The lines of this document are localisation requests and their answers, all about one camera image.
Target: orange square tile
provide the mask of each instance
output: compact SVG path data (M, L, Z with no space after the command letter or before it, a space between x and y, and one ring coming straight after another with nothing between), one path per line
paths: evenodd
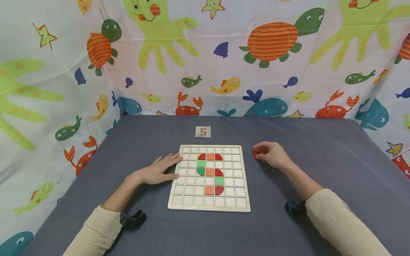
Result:
M213 168L206 168L205 176L213 176L215 173L215 169Z
M215 154L206 154L206 160L215 160Z
M214 194L214 186L205 186L205 195L213 195Z

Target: beige sleeve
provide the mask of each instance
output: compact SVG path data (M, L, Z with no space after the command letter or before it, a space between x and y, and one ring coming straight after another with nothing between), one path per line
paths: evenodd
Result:
M103 256L121 231L120 215L99 205L84 222L63 256Z
M322 189L306 201L311 222L343 256L391 255L334 192Z

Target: left hand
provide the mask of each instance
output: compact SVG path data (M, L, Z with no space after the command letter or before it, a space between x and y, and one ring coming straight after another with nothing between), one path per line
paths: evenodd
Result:
M178 179L179 174L164 174L164 172L166 169L182 160L182 157L179 157L179 155L180 153L178 152L175 155L172 155L171 153L164 158L160 156L150 166L136 170L128 177L137 183L146 183L149 185L155 185L164 181Z

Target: hand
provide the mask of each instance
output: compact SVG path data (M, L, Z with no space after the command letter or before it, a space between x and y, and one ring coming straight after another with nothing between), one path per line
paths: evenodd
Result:
M129 175L129 178L137 183L146 183L150 185L159 184L164 181L172 181L179 178L179 174L164 174L165 170L182 160L180 153L175 155L169 154L162 159L158 157L150 166L136 170Z
M253 150L259 152L256 159L264 160L273 168L281 171L293 164L283 147L277 142L264 141L253 146Z

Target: green octopus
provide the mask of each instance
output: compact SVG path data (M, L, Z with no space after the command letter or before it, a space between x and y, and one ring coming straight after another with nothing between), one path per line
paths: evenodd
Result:
M154 50L158 69L162 74L166 74L161 46L183 68L184 62L173 47L173 41L177 41L193 56L199 56L183 34L183 30L198 26L195 19L185 17L171 22L168 17L166 0L123 0L123 3L128 15L138 24L145 36L144 45L139 53L139 66L142 69L146 69L149 54Z
M21 132L9 124L2 114L6 113L19 119L30 122L46 122L47 118L37 112L20 107L7 98L9 94L30 97L47 101L62 101L64 96L46 90L22 84L17 81L21 75L41 70L44 63L38 59L19 59L8 61L0 65L0 129L4 130L10 138L21 147L34 150L34 144Z
M357 62L366 55L367 41L375 31L380 47L390 48L388 23L396 18L410 16L410 5L399 5L389 9L392 0L339 0L342 12L342 26L326 40L313 54L310 63L317 63L333 46L342 42L333 59L332 69L337 70L349 48L350 42L357 37Z

